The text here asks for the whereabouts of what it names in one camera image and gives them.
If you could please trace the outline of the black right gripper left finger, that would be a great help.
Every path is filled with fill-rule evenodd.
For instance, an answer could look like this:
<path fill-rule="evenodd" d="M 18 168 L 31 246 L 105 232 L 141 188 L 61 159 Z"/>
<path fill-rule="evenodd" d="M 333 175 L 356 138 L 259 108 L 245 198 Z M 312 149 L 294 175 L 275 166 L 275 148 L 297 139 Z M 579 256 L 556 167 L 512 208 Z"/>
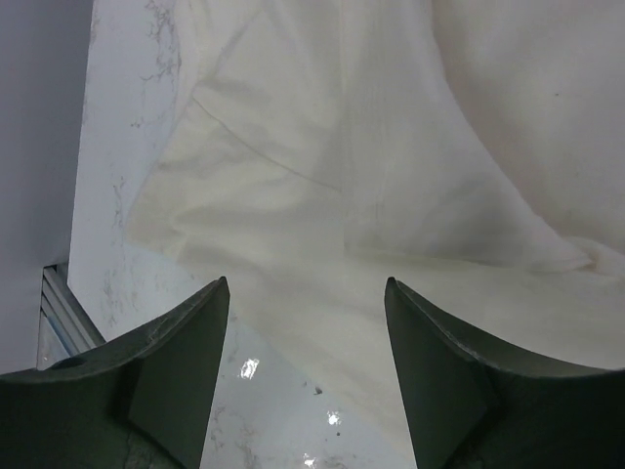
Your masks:
<path fill-rule="evenodd" d="M 221 277 L 95 349 L 2 375 L 2 467 L 199 467 L 228 318 Z"/>

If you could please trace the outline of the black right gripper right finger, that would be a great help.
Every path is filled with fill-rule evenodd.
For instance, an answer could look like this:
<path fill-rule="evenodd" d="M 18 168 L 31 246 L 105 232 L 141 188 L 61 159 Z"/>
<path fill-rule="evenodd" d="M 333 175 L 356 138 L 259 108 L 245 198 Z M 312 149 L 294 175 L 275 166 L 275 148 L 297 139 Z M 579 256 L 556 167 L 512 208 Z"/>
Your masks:
<path fill-rule="evenodd" d="M 390 278 L 385 312 L 421 468 L 620 468 L 624 374 L 504 341 Z"/>

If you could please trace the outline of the cream white t shirt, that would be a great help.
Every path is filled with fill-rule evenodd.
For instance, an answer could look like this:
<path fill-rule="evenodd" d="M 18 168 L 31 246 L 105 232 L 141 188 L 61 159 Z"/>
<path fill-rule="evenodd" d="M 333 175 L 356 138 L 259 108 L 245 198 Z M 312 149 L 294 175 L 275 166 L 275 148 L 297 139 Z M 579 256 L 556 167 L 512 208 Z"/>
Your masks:
<path fill-rule="evenodd" d="M 401 451 L 396 277 L 516 345 L 624 364 L 620 1 L 179 1 L 176 120 L 128 238 Z"/>

